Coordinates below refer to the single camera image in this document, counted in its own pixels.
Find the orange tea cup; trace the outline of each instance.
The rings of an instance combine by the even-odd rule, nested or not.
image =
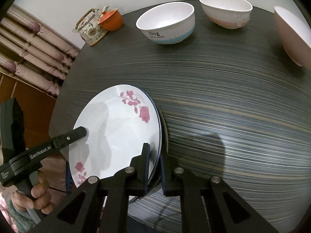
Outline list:
[[[103,16],[97,24],[107,31],[116,31],[123,25],[123,19],[118,9],[113,9],[108,12],[103,11],[102,14]]]

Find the bowl with pink base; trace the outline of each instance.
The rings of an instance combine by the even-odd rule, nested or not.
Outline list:
[[[247,0],[199,0],[207,17],[221,27],[237,29],[250,19],[252,5]]]
[[[311,30],[293,13],[275,6],[276,29],[287,55],[298,66],[311,69]]]

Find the wooden cabinet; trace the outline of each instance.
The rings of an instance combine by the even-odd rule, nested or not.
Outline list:
[[[0,104],[15,97],[24,112],[26,147],[36,146],[49,137],[49,124],[56,100],[51,96],[0,73]]]

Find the pink bowl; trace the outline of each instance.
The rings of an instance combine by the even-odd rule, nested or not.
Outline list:
[[[298,66],[311,69],[311,30],[290,11],[275,6],[276,28],[287,55]]]

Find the pink curtain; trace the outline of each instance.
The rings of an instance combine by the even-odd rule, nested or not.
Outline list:
[[[0,22],[0,45],[4,47],[0,49],[0,72],[5,69],[6,74],[16,75],[55,97],[79,54],[72,45],[14,5]]]

